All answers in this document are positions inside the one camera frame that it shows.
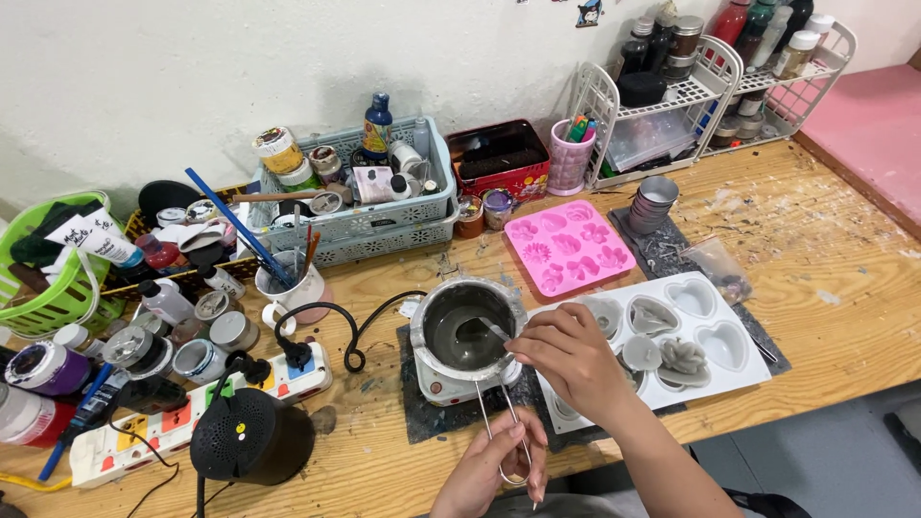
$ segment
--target heart-shaped mold cavity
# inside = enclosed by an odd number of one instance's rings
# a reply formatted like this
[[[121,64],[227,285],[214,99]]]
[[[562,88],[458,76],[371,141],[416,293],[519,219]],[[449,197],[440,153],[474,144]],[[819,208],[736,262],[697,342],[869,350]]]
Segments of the heart-shaped mold cavity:
[[[594,223],[586,223],[582,225],[582,236],[583,241],[594,241],[598,244],[603,242],[608,242],[608,234],[611,231],[608,230],[607,225],[596,225]]]
[[[624,308],[617,303],[617,300],[581,295],[573,299],[573,302],[585,304],[589,308],[591,315],[595,317],[595,322],[601,328],[601,333],[609,340],[617,334],[617,329],[621,325],[621,317],[624,316]]]
[[[554,394],[554,406],[556,407],[556,413],[567,421],[573,421],[580,417],[579,413],[566,401],[563,401],[563,398],[558,394]]]
[[[556,250],[559,250],[563,255],[572,255],[582,250],[582,243],[572,236],[556,234],[551,238],[551,241],[556,245]]]
[[[654,371],[662,365],[662,352],[656,342],[642,335],[631,336],[621,349],[621,358],[634,371]]]
[[[617,355],[617,361],[621,364],[621,369],[624,370],[624,376],[626,376],[627,382],[633,386],[634,392],[639,393],[639,389],[643,387],[643,381],[646,379],[646,372],[633,371],[627,367],[627,364],[624,363],[623,355]]]
[[[630,301],[627,307],[630,327],[634,332],[655,335],[678,327],[678,315],[661,302],[642,295]]]
[[[585,277],[594,277],[601,271],[598,264],[587,255],[583,255],[578,262],[567,262],[566,269],[569,270],[570,277],[578,280],[585,280]]]
[[[667,369],[664,366],[659,367],[656,371],[659,379],[672,388],[680,387],[706,387],[710,384],[710,380],[713,379],[713,375],[710,374],[710,369],[704,366],[699,371],[694,374],[685,374],[683,372],[673,371],[672,369]]]
[[[557,232],[565,228],[566,218],[559,214],[541,214],[541,225],[550,232]]]
[[[598,262],[605,268],[619,268],[627,262],[627,254],[620,248],[605,245],[598,254]]]
[[[691,279],[684,284],[672,284],[665,288],[665,294],[679,310],[709,318],[717,308],[717,298],[706,282]]]
[[[537,225],[531,224],[527,219],[513,221],[508,225],[508,230],[512,237],[517,240],[532,241],[537,235]]]
[[[706,357],[729,371],[739,372],[748,361],[748,342],[739,327],[731,322],[718,322],[714,327],[702,327],[694,339],[704,348]]]
[[[526,263],[542,265],[550,261],[550,247],[542,242],[533,242],[521,251],[521,259]]]
[[[588,221],[591,219],[592,212],[594,212],[594,209],[590,209],[582,204],[575,204],[566,210],[566,217],[569,218],[570,221]]]
[[[662,353],[662,365],[670,371],[690,375],[706,367],[706,353],[694,342],[666,338],[659,349]]]
[[[541,277],[543,277],[541,289],[554,293],[563,284],[563,267],[550,263],[549,267],[543,270]]]

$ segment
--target black speaker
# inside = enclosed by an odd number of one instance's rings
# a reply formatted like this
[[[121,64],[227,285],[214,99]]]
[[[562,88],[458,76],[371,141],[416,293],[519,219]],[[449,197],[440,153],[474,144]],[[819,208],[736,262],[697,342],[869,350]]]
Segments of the black speaker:
[[[192,433],[189,455],[202,477],[273,486],[307,463],[314,439],[307,412],[242,388],[215,397]]]

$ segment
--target wooden table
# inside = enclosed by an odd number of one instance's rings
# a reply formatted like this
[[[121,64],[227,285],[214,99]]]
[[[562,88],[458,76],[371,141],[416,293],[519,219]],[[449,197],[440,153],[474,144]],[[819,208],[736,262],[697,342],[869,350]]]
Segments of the wooden table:
[[[921,378],[921,246],[831,171],[793,142],[776,142],[703,160],[670,174],[682,190],[673,209],[694,241],[715,232],[745,267],[757,298],[746,306],[793,364],[771,382],[692,401],[686,412],[663,419],[681,442],[785,418]],[[579,194],[599,211],[629,204],[636,184],[607,194]],[[519,215],[564,200],[550,196]],[[527,309],[546,300],[522,276],[501,234],[455,240],[322,271],[342,304],[362,322],[385,299],[409,289],[431,289],[441,266],[514,282]],[[645,280],[638,269],[605,285]],[[262,301],[247,295],[247,313],[259,320]],[[298,336],[315,335],[332,357],[335,381],[303,403],[315,412],[331,406],[335,430],[320,436],[308,467],[274,488],[234,486],[208,504],[209,516],[414,516],[427,512],[442,481],[480,428],[444,434],[446,441],[410,445],[401,402],[400,357],[394,329],[407,319],[384,312],[361,340],[367,366],[358,374],[342,364],[348,339],[335,313]],[[263,329],[253,353],[280,349]],[[35,477],[46,452],[0,447],[0,470]],[[560,477],[615,462],[613,440],[570,446],[549,459]],[[187,454],[176,480],[157,491],[136,516],[184,518],[194,512],[195,472]],[[59,480],[69,471],[58,467]],[[98,489],[38,493],[0,484],[7,500],[31,518],[122,518],[171,473],[145,467]],[[223,483],[208,482],[211,495]]]

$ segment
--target paint tube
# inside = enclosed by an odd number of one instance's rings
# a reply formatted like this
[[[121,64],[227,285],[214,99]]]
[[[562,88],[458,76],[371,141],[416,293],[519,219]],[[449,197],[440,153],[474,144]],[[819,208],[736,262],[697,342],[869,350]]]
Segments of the paint tube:
[[[107,231],[113,236],[118,236],[119,238],[128,241],[128,238],[122,235],[122,230],[119,229],[118,224],[115,223],[115,220],[112,219],[109,211],[106,210],[106,207],[104,206],[101,206],[96,211],[92,212],[89,216],[83,216],[83,219],[85,219],[87,223],[91,223],[92,225]]]
[[[144,260],[140,248],[97,228],[79,215],[68,219],[45,239],[98,255],[123,268],[137,266]]]

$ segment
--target hand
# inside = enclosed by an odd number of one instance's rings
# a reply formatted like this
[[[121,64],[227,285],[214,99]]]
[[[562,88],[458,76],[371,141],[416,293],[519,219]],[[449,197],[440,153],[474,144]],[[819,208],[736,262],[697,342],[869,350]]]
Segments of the hand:
[[[491,424],[493,439],[486,429],[476,434],[454,471],[441,487],[431,518],[478,518],[486,513],[495,492],[502,485],[499,466],[506,477],[529,476],[528,494],[535,502],[543,501],[547,486],[547,433],[541,420],[522,406],[515,407],[520,423],[506,410]],[[521,440],[529,445],[530,468]]]
[[[565,302],[537,313],[518,338],[506,343],[506,349],[537,369],[579,414],[608,431],[612,406],[636,396],[595,317],[583,304]]]

